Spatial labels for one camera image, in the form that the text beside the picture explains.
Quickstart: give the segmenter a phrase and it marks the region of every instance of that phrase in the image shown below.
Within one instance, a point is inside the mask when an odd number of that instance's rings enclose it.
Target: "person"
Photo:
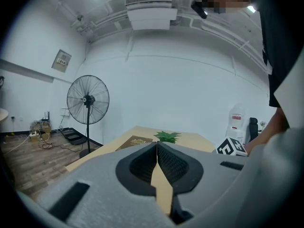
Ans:
[[[202,6],[214,12],[231,12],[252,5],[259,11],[263,35],[263,60],[272,66],[269,75],[269,106],[276,112],[263,132],[245,148],[248,154],[260,144],[265,144],[277,133],[288,128],[288,122],[274,92],[295,64],[304,44],[303,25],[297,18],[301,0],[202,0]]]

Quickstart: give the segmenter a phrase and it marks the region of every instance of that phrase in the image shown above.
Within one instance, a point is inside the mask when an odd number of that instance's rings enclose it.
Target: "air conditioner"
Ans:
[[[170,29],[170,21],[176,20],[172,0],[126,0],[125,5],[134,30]]]

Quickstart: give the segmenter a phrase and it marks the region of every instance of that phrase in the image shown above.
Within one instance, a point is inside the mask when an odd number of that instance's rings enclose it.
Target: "ceiling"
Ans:
[[[121,30],[132,29],[126,14],[125,0],[48,1],[65,15],[72,28],[92,42]],[[205,29],[231,40],[231,43],[246,50],[249,57],[255,58],[260,67],[267,71],[262,60],[262,32],[258,12],[252,13],[245,8],[236,13],[209,14],[206,20],[202,20],[191,9],[192,1],[172,0],[172,7],[178,9],[178,17],[171,22],[171,27],[191,26],[194,29]],[[80,15],[83,16],[81,22],[77,20]]]

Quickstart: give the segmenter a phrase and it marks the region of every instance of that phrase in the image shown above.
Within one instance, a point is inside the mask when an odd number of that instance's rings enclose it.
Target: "black shirt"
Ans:
[[[302,0],[251,0],[260,12],[264,62],[273,68],[269,75],[269,105],[280,107],[274,92],[295,64],[304,45]]]

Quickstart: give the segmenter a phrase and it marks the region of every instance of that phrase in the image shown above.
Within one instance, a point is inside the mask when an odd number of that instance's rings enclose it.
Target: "book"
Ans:
[[[153,139],[143,138],[143,137],[133,135],[126,142],[124,142],[122,144],[122,146],[120,146],[116,151],[122,150],[122,149],[125,149],[125,148],[129,148],[129,147],[132,147],[132,146],[136,146],[136,145],[139,145],[139,144],[151,143],[151,142],[153,142]]]

